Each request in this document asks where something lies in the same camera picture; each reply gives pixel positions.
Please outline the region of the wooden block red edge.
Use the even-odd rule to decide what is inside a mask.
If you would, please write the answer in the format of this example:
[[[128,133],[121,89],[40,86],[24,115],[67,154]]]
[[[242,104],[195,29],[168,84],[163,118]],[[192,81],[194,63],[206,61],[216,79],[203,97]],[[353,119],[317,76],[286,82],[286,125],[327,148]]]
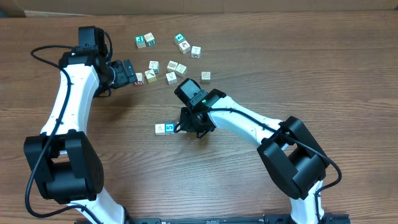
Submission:
[[[177,123],[177,124],[175,125],[174,133],[184,133],[184,134],[185,134],[186,131],[184,131],[184,130],[181,129],[180,123]]]

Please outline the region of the blue number five block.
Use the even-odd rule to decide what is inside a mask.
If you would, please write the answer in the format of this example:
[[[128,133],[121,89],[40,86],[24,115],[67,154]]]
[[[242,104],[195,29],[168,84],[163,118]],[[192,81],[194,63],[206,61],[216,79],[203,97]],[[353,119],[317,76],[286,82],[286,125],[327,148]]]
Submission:
[[[173,134],[175,129],[174,123],[165,123],[165,133],[166,134]]]

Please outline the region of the wooden letter A block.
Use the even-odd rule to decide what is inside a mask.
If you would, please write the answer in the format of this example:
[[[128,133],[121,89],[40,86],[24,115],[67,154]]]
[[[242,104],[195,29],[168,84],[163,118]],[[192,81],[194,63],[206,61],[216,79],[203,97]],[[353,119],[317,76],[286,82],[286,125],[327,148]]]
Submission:
[[[155,124],[155,134],[157,136],[165,135],[165,124]]]

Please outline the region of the wooden block yellow side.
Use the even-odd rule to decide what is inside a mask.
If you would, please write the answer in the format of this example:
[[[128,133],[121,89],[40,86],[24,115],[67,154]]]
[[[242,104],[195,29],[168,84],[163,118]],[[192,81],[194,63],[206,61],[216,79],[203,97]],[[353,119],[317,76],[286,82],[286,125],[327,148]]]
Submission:
[[[154,71],[153,69],[150,69],[150,70],[145,71],[144,74],[145,74],[145,76],[146,76],[146,78],[147,78],[147,81],[148,81],[149,83],[154,82],[154,81],[157,80],[155,71]]]

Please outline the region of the wooden block teal side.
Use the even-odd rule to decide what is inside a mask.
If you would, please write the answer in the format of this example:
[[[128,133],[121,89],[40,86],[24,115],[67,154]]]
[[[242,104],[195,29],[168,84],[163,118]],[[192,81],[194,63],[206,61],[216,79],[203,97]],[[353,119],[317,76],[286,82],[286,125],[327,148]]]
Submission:
[[[151,61],[149,62],[149,69],[150,69],[150,70],[153,70],[154,73],[158,73],[158,72],[159,72],[159,62],[158,62],[158,61],[151,60]]]

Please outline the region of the wooden block red drawing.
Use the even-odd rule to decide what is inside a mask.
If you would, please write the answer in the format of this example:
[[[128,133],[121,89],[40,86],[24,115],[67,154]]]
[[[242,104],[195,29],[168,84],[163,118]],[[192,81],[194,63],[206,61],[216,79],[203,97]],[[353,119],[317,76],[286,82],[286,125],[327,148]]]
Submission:
[[[191,50],[191,45],[186,40],[179,43],[178,46],[179,46],[181,53],[183,53],[183,54],[186,54]]]

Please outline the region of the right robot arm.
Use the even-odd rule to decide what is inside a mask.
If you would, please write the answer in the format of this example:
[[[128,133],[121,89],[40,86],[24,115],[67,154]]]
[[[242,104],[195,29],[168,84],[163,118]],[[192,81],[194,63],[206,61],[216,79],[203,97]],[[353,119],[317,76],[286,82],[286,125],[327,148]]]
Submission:
[[[301,120],[262,116],[220,90],[206,92],[190,78],[174,93],[185,105],[176,132],[195,132],[202,138],[218,128],[241,137],[257,148],[272,181],[290,198],[290,219],[294,223],[324,222],[320,191],[330,161]]]

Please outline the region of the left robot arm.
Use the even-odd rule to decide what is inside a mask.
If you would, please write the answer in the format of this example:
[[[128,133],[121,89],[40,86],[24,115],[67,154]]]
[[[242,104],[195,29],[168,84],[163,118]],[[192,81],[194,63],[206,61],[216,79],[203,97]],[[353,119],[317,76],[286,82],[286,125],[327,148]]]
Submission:
[[[50,117],[24,142],[31,169],[25,207],[37,218],[76,209],[90,223],[132,223],[105,189],[103,165],[86,131],[93,99],[136,82],[136,74],[129,61],[111,60],[110,36],[99,27],[80,27],[78,45],[64,49],[55,64],[60,87]]]

